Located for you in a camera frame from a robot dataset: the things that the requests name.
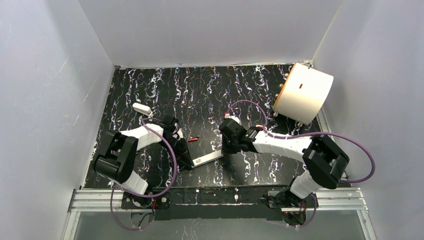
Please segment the long white remote control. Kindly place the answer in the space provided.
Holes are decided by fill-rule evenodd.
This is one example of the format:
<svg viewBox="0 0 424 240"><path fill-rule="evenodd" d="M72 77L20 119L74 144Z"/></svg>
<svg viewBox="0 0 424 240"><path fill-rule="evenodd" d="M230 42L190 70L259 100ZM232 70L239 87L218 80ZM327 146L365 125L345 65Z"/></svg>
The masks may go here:
<svg viewBox="0 0 424 240"><path fill-rule="evenodd" d="M193 168L199 167L201 165L204 165L204 164L213 162L213 161L215 161L215 160L217 160L219 158L222 158L223 156L224 155L221 153L220 150L211 152L209 154L206 154L206 155L200 156L198 158L195 158L192 161L193 162L192 167Z"/></svg>

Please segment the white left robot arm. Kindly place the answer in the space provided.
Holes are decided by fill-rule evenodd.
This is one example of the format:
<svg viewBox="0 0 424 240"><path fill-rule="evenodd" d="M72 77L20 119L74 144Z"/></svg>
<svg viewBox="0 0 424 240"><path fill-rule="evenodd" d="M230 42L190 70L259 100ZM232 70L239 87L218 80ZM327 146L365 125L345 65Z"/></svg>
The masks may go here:
<svg viewBox="0 0 424 240"><path fill-rule="evenodd" d="M172 161L179 170L191 170L194 163L175 116L166 114L159 119L146 120L148 123L135 129L108 130L90 164L93 172L137 196L148 189L148 182L134 171L137 152L142 148L156 143L171 147Z"/></svg>

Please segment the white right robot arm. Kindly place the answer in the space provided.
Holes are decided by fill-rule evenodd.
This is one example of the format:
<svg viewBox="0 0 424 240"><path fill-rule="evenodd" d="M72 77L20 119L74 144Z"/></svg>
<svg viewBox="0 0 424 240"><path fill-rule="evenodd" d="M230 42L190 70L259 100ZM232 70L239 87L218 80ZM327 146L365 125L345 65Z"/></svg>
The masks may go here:
<svg viewBox="0 0 424 240"><path fill-rule="evenodd" d="M306 171L295 177L275 200L303 200L322 189L338 187L350 161L348 155L326 134L312 132L306 136L272 133L264 127L244 128L235 118L226 118L218 127L222 152L274 154L306 165Z"/></svg>

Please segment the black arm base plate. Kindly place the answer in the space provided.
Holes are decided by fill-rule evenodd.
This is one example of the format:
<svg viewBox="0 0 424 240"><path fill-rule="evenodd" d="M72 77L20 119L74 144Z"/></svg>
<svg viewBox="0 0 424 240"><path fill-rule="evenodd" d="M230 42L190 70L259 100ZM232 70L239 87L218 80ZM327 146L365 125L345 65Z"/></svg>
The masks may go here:
<svg viewBox="0 0 424 240"><path fill-rule="evenodd" d="M298 205L278 205L265 201L264 194L274 196L284 185L236 185L210 187L172 187L154 199L124 192L123 210L155 213L157 221L180 219L265 219L304 221L306 211L317 206L312 196Z"/></svg>

